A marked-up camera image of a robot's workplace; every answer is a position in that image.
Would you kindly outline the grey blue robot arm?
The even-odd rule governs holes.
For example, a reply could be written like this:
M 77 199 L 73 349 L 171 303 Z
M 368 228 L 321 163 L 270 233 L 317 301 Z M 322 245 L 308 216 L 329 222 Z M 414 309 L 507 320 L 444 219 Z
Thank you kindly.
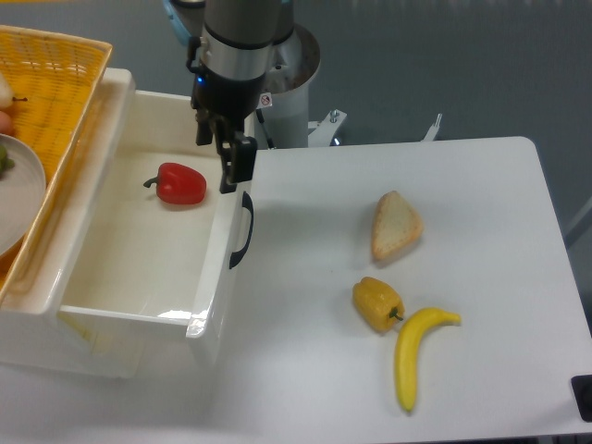
M 187 48 L 193 74 L 196 142 L 214 143 L 220 191 L 251 180 L 257 141 L 244 121 L 259 105 L 275 44 L 290 37 L 290 1 L 166 1 L 166 14 Z

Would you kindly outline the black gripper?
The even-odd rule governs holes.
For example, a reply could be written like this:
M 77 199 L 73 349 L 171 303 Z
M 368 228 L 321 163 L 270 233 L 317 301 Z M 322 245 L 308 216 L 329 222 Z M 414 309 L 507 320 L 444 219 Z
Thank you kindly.
M 191 107 L 196 112 L 195 142 L 198 146 L 208 145 L 215 136 L 222 168 L 219 191 L 232 193 L 240 183 L 253 178 L 257 141 L 243 133 L 244 119 L 257 106 L 265 75 L 250 80 L 232 80 L 210 68 L 196 68 L 194 74 Z M 215 120 L 212 131 L 214 116 L 223 117 L 229 123 Z

